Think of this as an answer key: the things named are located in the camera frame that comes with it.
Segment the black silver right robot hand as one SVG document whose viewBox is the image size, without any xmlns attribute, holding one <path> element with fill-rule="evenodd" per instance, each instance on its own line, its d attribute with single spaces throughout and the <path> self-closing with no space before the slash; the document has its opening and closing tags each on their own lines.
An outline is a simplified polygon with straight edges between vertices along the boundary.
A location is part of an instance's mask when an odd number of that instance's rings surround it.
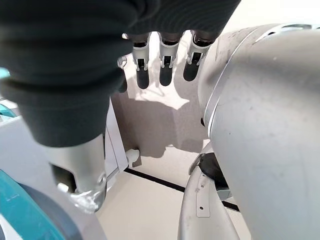
<svg viewBox="0 0 320 240">
<path fill-rule="evenodd" d="M 49 154 L 60 191 L 83 212 L 106 197 L 106 118 L 110 96 L 125 91 L 120 60 L 133 55 L 137 85 L 149 86 L 152 32 L 159 34 L 163 86 L 180 39 L 192 38 L 183 78 L 193 81 L 237 0 L 3 0 L 0 92 L 17 104 L 33 138 Z"/>
</svg>

